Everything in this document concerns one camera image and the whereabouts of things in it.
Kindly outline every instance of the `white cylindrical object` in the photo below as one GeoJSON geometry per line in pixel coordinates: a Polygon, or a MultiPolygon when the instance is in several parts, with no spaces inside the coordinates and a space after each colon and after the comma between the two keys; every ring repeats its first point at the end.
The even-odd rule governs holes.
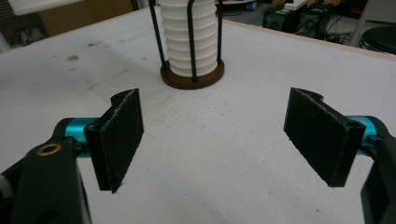
{"type": "MultiPolygon", "coordinates": [[[[187,0],[160,0],[163,28],[172,72],[192,77],[187,0]]],[[[217,67],[218,30],[216,5],[213,0],[195,0],[192,23],[196,75],[211,73],[217,67]]]]}

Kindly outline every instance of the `white table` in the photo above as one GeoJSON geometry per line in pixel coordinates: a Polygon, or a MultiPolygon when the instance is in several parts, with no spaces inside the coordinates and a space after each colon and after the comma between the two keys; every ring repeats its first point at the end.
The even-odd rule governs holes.
{"type": "Polygon", "coordinates": [[[396,134],[396,62],[387,55],[223,24],[224,77],[198,91],[163,84],[148,10],[0,54],[0,170],[63,118],[100,117],[139,88],[146,132],[117,194],[78,159],[93,223],[363,223],[357,157],[328,188],[283,132],[290,87],[396,134]]]}

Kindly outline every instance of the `black metal rod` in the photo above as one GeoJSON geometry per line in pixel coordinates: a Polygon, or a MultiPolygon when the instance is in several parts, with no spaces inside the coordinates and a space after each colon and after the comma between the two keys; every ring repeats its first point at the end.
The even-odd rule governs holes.
{"type": "Polygon", "coordinates": [[[191,55],[191,70],[192,70],[192,82],[197,82],[197,67],[195,63],[195,46],[194,46],[194,29],[192,22],[192,4],[195,0],[189,0],[187,4],[187,22],[189,25],[189,40],[190,40],[190,55],[191,55]]]}
{"type": "Polygon", "coordinates": [[[218,31],[218,63],[221,63],[221,30],[222,30],[222,10],[223,10],[223,0],[219,0],[218,3],[218,17],[219,17],[219,31],[218,31]]]}
{"type": "Polygon", "coordinates": [[[154,25],[155,37],[157,38],[158,50],[160,52],[161,63],[163,64],[163,69],[167,70],[165,58],[163,57],[163,45],[160,37],[160,30],[158,29],[157,17],[155,16],[155,10],[154,10],[155,0],[148,0],[148,2],[149,2],[149,10],[151,12],[152,23],[154,25]]]}

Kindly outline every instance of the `round wooden disc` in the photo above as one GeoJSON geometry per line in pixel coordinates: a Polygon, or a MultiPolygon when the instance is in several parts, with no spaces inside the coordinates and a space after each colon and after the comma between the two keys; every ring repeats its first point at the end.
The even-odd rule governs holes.
{"type": "Polygon", "coordinates": [[[170,69],[169,61],[166,61],[167,69],[161,68],[161,76],[163,82],[167,85],[181,90],[197,90],[207,86],[210,86],[221,79],[224,74],[224,62],[220,60],[220,63],[213,72],[198,77],[197,81],[192,81],[192,77],[181,77],[176,75],[170,69]]]}

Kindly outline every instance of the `brass insert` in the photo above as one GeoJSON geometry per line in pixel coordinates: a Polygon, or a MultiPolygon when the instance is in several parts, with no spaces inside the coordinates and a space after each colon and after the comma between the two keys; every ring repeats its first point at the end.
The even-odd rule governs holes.
{"type": "Polygon", "coordinates": [[[38,156],[49,156],[54,153],[57,153],[59,150],[61,150],[62,146],[59,144],[48,144],[43,147],[41,147],[37,151],[38,156]]]}

